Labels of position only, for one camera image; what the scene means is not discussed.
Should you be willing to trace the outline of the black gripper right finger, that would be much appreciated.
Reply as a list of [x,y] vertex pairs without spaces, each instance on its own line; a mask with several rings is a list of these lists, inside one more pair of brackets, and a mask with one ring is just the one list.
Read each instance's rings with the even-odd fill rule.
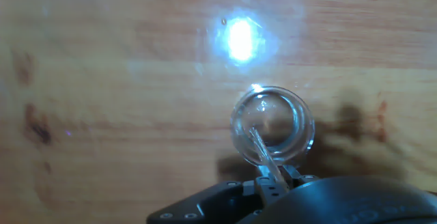
[[297,168],[292,165],[283,165],[281,168],[281,173],[285,179],[285,182],[289,187],[299,187],[301,185],[319,180],[317,176],[314,175],[302,175],[298,172]]

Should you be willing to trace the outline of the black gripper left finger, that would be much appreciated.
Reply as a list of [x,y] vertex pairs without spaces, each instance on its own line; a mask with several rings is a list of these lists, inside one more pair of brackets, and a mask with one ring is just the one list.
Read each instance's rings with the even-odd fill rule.
[[290,177],[280,167],[284,181],[275,180],[265,166],[254,180],[226,181],[151,213],[147,224],[252,223],[263,210],[290,189]]

